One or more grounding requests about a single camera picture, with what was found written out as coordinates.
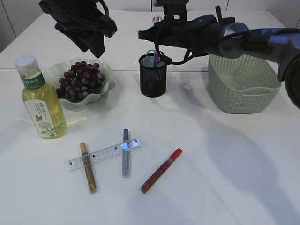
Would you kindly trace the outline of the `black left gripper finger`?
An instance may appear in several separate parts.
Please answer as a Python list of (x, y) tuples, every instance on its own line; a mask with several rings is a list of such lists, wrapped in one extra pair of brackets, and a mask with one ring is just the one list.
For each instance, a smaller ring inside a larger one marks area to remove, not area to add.
[(96, 31), (91, 32), (87, 39), (87, 46), (96, 58), (100, 58), (105, 52), (103, 33)]
[(89, 33), (77, 33), (77, 32), (66, 32), (67, 36), (82, 52), (87, 52), (90, 48), (88, 40), (90, 38)]

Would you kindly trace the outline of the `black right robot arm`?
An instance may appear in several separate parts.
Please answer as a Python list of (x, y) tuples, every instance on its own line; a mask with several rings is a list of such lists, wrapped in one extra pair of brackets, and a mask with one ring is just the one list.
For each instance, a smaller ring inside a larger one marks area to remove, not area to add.
[(182, 65), (193, 58), (216, 55), (236, 59), (249, 55), (278, 64), (277, 79), (285, 83), (288, 97), (300, 106), (300, 31), (294, 28), (249, 29), (233, 17), (220, 21), (214, 15), (191, 21), (164, 17), (152, 27), (138, 32), (140, 40), (186, 49), (182, 61), (175, 62), (165, 54), (167, 65)]

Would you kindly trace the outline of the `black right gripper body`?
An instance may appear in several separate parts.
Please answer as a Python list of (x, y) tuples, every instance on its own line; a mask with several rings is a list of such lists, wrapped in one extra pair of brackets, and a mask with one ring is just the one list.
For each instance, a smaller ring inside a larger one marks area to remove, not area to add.
[(138, 31), (138, 38), (158, 45), (187, 49), (194, 56), (218, 55), (217, 44), (203, 49), (218, 38), (218, 34), (213, 30), (214, 25), (217, 25), (215, 18), (196, 18), (186, 22), (161, 21), (146, 30)]

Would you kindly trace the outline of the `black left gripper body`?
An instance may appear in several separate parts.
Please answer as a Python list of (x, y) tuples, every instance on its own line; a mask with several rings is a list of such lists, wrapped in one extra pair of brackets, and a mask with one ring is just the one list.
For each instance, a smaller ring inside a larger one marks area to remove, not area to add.
[(102, 16), (105, 16), (105, 13), (97, 8), (97, 3), (105, 8), (103, 0), (42, 0), (39, 6), (56, 21), (54, 27), (61, 33), (87, 31), (103, 33)]

